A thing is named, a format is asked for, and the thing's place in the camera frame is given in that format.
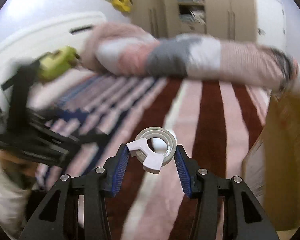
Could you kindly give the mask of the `white sleeve left forearm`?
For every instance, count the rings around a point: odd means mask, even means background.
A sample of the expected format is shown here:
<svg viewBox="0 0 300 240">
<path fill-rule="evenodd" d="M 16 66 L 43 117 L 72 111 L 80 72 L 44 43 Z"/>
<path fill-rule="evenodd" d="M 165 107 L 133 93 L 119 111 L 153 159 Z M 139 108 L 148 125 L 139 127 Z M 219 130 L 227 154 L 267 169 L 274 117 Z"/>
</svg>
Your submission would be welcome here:
<svg viewBox="0 0 300 240">
<path fill-rule="evenodd" d="M 18 239 L 21 234 L 30 193 L 10 181 L 0 165 L 0 226 L 10 239 Z"/>
</svg>

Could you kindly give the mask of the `person's left hand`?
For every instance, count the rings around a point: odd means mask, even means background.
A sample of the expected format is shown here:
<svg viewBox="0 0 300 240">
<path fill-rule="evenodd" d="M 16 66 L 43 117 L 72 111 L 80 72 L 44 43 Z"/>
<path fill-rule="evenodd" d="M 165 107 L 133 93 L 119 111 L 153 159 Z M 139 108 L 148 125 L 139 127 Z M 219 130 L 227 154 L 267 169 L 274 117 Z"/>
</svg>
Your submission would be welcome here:
<svg viewBox="0 0 300 240">
<path fill-rule="evenodd" d="M 20 159 L 10 152 L 0 150 L 0 165 L 12 180 L 34 178 L 38 163 Z"/>
</svg>

